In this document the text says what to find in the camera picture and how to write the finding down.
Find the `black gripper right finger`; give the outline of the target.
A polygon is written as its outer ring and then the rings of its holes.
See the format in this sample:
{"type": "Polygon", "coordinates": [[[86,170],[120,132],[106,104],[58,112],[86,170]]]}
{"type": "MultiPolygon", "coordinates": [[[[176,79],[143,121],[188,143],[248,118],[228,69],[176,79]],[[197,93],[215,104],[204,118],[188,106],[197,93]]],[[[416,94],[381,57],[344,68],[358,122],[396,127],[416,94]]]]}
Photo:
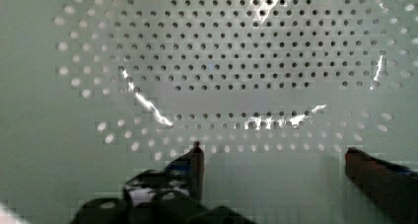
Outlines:
{"type": "Polygon", "coordinates": [[[417,173],[351,147],[345,154],[345,174],[396,224],[417,224],[417,173]]]}

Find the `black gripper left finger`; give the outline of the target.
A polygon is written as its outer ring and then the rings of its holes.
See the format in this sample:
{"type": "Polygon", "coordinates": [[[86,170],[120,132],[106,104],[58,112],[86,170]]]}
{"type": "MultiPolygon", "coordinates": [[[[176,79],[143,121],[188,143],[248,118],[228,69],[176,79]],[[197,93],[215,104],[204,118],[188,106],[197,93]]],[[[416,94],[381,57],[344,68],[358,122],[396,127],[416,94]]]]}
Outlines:
{"type": "Polygon", "coordinates": [[[146,170],[123,186],[123,198],[131,204],[150,202],[162,191],[175,190],[195,200],[202,198],[204,151],[200,142],[161,170],[146,170]]]}

